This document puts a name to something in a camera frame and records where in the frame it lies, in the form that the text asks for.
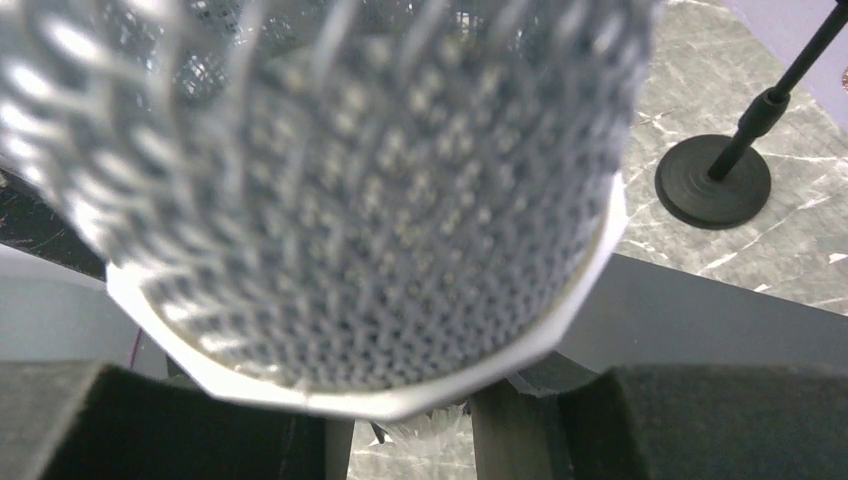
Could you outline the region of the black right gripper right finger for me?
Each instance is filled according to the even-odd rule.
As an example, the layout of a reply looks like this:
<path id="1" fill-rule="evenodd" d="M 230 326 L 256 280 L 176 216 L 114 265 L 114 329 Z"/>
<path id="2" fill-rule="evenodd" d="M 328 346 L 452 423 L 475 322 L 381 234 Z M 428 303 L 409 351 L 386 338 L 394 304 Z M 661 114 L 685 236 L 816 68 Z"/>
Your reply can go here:
<path id="1" fill-rule="evenodd" d="M 637 365 L 560 394 L 505 381 L 471 400 L 481 479 L 843 479 L 847 377 Z"/>

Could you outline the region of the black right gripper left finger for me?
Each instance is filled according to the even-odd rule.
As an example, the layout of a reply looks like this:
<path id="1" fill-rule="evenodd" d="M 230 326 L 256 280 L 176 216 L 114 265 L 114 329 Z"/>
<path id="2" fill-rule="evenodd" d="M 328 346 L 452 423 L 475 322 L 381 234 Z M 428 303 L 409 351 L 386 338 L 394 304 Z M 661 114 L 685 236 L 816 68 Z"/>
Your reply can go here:
<path id="1" fill-rule="evenodd" d="M 343 479 L 353 427 L 110 364 L 1 366 L 5 479 Z"/>

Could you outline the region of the tall black microphone stand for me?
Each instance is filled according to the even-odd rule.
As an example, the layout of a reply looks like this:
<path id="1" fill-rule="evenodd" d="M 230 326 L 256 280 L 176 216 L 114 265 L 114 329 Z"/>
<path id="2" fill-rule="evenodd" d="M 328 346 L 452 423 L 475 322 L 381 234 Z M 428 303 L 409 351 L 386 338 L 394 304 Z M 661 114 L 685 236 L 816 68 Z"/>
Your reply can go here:
<path id="1" fill-rule="evenodd" d="M 747 223 L 763 209 L 772 178 L 753 144 L 782 118 L 792 90 L 846 25 L 847 3 L 837 1 L 780 79 L 753 98 L 734 135 L 693 136 L 665 153 L 654 187 L 673 217 L 700 229 L 726 230 Z"/>

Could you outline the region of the white microphone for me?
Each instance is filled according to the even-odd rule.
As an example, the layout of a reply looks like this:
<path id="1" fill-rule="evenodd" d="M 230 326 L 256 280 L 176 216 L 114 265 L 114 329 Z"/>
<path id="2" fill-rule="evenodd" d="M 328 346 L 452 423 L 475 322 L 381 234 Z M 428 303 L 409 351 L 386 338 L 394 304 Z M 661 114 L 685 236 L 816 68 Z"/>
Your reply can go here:
<path id="1" fill-rule="evenodd" d="M 659 1 L 5 1 L 1 162 L 215 397 L 409 417 L 555 350 Z"/>

